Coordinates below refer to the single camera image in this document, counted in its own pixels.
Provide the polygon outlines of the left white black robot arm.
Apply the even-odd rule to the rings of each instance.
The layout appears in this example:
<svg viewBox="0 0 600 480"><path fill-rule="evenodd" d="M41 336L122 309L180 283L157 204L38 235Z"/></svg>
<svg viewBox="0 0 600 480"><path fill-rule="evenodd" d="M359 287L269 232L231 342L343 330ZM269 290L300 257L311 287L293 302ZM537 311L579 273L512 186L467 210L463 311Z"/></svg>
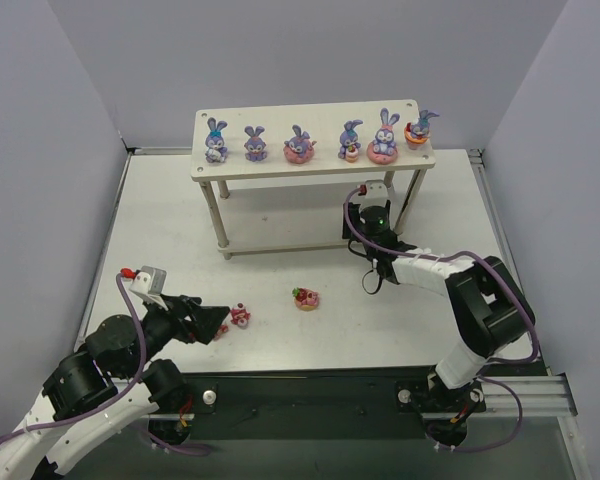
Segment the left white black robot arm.
<svg viewBox="0 0 600 480"><path fill-rule="evenodd" d="M105 319L60 361L15 431L0 440L0 479L60 479L135 420L191 411L183 374L155 356L172 340L209 344L230 309L184 295L145 308L142 318Z"/></svg>

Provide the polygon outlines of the pink bear cake toy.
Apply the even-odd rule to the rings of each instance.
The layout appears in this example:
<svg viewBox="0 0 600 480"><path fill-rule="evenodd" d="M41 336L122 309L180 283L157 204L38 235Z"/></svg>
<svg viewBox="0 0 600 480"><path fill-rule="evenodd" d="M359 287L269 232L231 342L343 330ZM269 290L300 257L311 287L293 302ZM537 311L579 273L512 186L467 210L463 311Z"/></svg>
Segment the pink bear cake toy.
<svg viewBox="0 0 600 480"><path fill-rule="evenodd" d="M230 310L231 323L238 328L245 329L249 325L251 313L243 303L237 303Z"/></svg>

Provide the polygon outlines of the purple bunny blue bow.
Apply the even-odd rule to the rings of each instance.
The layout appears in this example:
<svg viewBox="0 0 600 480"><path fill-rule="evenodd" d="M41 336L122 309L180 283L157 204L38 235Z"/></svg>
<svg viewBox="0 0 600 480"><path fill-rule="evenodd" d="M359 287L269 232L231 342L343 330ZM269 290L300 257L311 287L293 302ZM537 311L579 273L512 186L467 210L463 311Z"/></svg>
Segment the purple bunny blue bow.
<svg viewBox="0 0 600 480"><path fill-rule="evenodd" d="M205 139L205 158L209 163L224 163L227 159L228 149L225 145L223 130L227 122L216 120L214 117L207 119L209 133Z"/></svg>

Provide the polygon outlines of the purple bunny sitting toy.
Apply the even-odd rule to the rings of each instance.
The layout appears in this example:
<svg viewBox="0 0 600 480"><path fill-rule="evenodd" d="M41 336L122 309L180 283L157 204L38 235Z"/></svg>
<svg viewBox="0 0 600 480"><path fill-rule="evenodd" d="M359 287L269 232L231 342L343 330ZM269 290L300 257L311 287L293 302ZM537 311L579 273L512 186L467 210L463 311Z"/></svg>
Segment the purple bunny sitting toy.
<svg viewBox="0 0 600 480"><path fill-rule="evenodd" d="M253 127L248 125L244 128L248 140L244 144L246 149L245 158L250 162L261 162L267 158L266 142L261 138L265 128L263 126Z"/></svg>

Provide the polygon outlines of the small purple bunny with strawberry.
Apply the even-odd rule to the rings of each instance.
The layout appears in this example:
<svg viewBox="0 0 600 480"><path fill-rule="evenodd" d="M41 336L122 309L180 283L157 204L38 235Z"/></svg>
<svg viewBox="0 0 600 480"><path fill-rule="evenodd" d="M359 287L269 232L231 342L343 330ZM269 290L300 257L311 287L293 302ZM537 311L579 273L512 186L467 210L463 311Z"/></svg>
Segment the small purple bunny with strawberry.
<svg viewBox="0 0 600 480"><path fill-rule="evenodd" d="M356 127L362 125L363 121L359 119L349 120L344 123L344 130L340 134L338 157L349 163L357 161L360 154L361 143L356 132Z"/></svg>

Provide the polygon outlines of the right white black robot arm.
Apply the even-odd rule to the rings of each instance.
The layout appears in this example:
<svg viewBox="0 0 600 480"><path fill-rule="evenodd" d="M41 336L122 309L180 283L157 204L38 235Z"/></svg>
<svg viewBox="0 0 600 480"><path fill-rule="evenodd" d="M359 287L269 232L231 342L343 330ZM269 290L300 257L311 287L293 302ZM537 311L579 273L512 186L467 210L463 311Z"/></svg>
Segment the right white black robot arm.
<svg viewBox="0 0 600 480"><path fill-rule="evenodd" d="M539 342L535 316L503 262L472 252L438 256L399 240L389 225L389 205L343 206L343 237L364 248L354 254L371 264L378 287L407 285L447 299L459 340L434 367L426 389L413 398L431 411L449 410L470 393L476 378L493 364L535 361Z"/></svg>

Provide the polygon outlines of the purple bunny red base toy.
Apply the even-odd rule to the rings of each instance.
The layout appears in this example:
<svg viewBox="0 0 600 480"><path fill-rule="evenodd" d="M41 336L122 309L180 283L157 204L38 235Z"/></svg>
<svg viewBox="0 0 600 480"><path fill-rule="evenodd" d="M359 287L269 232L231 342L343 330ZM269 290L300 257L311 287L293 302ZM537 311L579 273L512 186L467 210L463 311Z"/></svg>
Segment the purple bunny red base toy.
<svg viewBox="0 0 600 480"><path fill-rule="evenodd" d="M430 122L439 114L430 110L420 110L418 117L408 122L404 128L404 137L410 150L418 150L424 146L430 138Z"/></svg>

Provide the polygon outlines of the pink bear strawberry donut toy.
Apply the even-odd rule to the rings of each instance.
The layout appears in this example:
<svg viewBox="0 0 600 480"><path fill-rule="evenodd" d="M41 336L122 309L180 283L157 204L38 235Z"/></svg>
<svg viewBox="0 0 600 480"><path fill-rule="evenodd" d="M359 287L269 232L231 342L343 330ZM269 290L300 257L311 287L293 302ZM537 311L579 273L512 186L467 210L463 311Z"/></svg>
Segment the pink bear strawberry donut toy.
<svg viewBox="0 0 600 480"><path fill-rule="evenodd" d="M319 293L311 289L296 287L292 295L295 306L302 311L315 310L320 304Z"/></svg>

